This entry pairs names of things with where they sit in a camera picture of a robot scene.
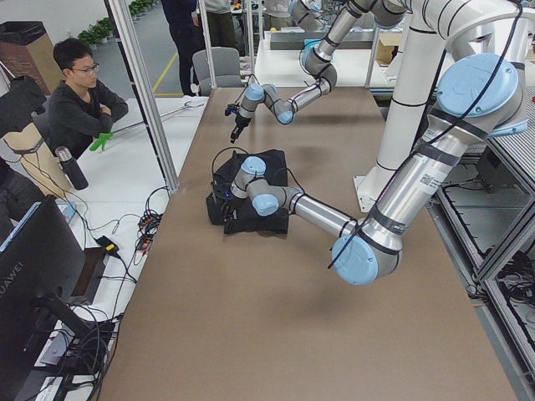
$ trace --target brown table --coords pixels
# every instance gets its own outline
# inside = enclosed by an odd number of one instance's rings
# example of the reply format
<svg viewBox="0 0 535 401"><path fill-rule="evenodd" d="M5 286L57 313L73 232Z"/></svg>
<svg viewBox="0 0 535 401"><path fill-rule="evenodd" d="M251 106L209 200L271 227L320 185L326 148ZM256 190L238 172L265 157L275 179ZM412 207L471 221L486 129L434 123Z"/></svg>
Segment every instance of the brown table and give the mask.
<svg viewBox="0 0 535 401"><path fill-rule="evenodd" d="M218 89L206 107L101 399L516 399L426 211L398 270L366 287L327 270L335 238L298 217L287 236L210 225L210 164L238 94ZM237 145L284 150L309 194L358 216L352 176L374 164L383 127L369 92L341 88L286 127L260 107Z"/></svg>

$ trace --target man wearing glasses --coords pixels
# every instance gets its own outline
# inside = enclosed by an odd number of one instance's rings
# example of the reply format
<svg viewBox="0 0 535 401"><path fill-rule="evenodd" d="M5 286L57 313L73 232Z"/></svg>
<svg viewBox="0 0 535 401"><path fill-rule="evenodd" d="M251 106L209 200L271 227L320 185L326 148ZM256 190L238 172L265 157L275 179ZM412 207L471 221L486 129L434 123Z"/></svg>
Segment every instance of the man wearing glasses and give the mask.
<svg viewBox="0 0 535 401"><path fill-rule="evenodd" d="M57 43L53 58L65 80L48 101L48 145L53 152L66 146L78 159L93 139L110 132L113 123L128 113L128 105L97 79L99 64L78 39Z"/></svg>

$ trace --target black hair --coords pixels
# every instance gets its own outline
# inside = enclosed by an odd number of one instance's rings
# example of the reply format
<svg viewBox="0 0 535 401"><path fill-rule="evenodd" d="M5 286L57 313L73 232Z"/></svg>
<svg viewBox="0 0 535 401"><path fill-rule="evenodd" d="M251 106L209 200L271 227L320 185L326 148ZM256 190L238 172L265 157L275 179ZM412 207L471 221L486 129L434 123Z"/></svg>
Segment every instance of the black hair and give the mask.
<svg viewBox="0 0 535 401"><path fill-rule="evenodd" d="M56 43L53 47L53 59L59 66L59 69L71 69L74 66L74 60L84 58L85 56L93 57L91 49L77 38L65 39L63 42Z"/></svg>

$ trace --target standing person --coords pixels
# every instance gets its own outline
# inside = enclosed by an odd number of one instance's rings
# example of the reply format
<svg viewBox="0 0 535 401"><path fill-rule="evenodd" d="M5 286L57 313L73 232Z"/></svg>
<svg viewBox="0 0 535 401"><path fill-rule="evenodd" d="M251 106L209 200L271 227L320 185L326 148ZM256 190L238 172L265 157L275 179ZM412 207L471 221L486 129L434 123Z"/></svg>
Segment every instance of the standing person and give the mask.
<svg viewBox="0 0 535 401"><path fill-rule="evenodd" d="M20 221L33 203L40 201L44 201L43 192L0 157L0 244L14 228L11 219Z"/></svg>
<svg viewBox="0 0 535 401"><path fill-rule="evenodd" d="M237 49L230 2L206 0L205 4L211 45Z"/></svg>
<svg viewBox="0 0 535 401"><path fill-rule="evenodd" d="M195 96L191 90L193 54L204 47L200 35L196 34L199 25L196 17L197 1L161 0L161 5L164 8L167 23L169 23L169 33L178 51L182 93L187 96ZM195 71L193 71L193 83L199 84Z"/></svg>
<svg viewBox="0 0 535 401"><path fill-rule="evenodd" d="M292 27L293 20L290 17L288 8L290 0L265 0L266 5L266 29L275 28L278 31L281 28Z"/></svg>
<svg viewBox="0 0 535 401"><path fill-rule="evenodd" d="M97 79L99 64L83 42L69 38L56 43L53 59L65 80L48 101L48 146L69 148L78 159L100 133L110 132L115 121L128 113L128 105Z"/></svg>

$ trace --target black thermos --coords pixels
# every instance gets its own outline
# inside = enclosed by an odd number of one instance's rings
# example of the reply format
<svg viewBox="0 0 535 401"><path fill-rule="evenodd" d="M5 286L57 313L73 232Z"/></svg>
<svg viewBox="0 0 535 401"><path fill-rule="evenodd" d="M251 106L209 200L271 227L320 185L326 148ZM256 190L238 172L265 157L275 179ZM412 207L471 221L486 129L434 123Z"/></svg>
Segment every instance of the black thermos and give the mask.
<svg viewBox="0 0 535 401"><path fill-rule="evenodd" d="M89 183L85 179L85 175L80 169L78 162L70 154L70 150L65 146L59 146L56 149L56 155L59 158L59 163L61 163L61 168L63 169L65 175L68 176L70 182L73 184L73 187L77 190L87 188Z"/></svg>

